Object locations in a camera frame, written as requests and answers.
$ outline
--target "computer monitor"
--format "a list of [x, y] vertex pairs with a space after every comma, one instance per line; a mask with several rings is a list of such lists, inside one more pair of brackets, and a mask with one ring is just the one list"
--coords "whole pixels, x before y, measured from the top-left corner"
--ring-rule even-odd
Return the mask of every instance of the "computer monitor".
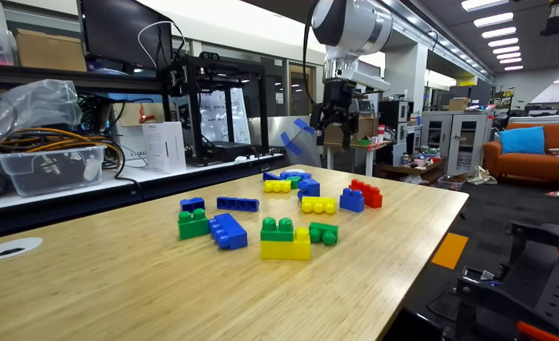
[[87, 60], [152, 69], [173, 62], [169, 16], [137, 0], [78, 0], [78, 11]]

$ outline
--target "blue cushion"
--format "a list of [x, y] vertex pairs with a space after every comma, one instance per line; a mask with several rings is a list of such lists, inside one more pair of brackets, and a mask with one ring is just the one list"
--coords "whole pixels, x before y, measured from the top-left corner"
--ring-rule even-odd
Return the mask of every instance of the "blue cushion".
[[502, 130], [501, 139], [502, 153], [546, 153], [544, 126]]

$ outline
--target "ceiling light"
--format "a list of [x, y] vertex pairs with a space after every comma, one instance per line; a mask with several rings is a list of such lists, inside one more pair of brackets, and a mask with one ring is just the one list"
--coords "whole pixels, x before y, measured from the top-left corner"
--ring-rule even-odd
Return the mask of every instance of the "ceiling light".
[[508, 47], [493, 48], [495, 54], [510, 52], [510, 50], [519, 50], [519, 47], [518, 45], [508, 45]]
[[514, 62], [521, 62], [521, 58], [502, 58], [501, 64], [514, 64]]
[[504, 54], [497, 54], [499, 58], [519, 58], [521, 52], [504, 52]]
[[491, 26], [491, 24], [510, 22], [512, 18], [514, 18], [514, 12], [506, 11], [506, 12], [501, 12], [501, 14], [476, 18], [474, 26]]
[[487, 29], [487, 31], [483, 31], [482, 35], [483, 35], [485, 39], [491, 39], [491, 37], [497, 37], [497, 35], [508, 35], [508, 33], [516, 33], [516, 31], [518, 31], [516, 26], [504, 26], [504, 28], [499, 28], [499, 29]]
[[502, 3], [508, 3], [508, 0], [465, 0], [463, 7], [465, 11], [480, 11], [480, 9], [495, 7]]
[[493, 39], [489, 41], [489, 47], [514, 45], [514, 43], [519, 43], [519, 37]]
[[504, 69], [523, 69], [523, 64], [506, 65]]

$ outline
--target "plastic container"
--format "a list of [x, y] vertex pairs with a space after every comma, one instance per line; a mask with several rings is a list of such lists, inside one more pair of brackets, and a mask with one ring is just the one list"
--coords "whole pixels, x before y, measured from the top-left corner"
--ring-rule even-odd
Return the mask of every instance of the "plastic container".
[[104, 145], [36, 153], [0, 153], [0, 164], [21, 196], [103, 181]]
[[296, 119], [294, 124], [298, 126], [294, 136], [281, 132], [281, 139], [286, 147], [286, 156], [292, 164], [321, 166], [321, 153], [317, 145], [315, 128], [307, 124], [303, 119]]

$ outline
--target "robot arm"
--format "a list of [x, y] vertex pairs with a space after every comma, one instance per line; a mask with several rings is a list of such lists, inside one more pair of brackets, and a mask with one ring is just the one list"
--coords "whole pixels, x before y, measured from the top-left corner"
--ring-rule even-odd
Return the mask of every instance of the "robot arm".
[[377, 52], [387, 43], [393, 16], [374, 0], [319, 0], [311, 26], [326, 45], [324, 98], [311, 124], [324, 130], [330, 122], [341, 122], [343, 145], [349, 147], [358, 122], [358, 113], [351, 109], [357, 83], [381, 90], [391, 86], [381, 77], [358, 71], [358, 56]]

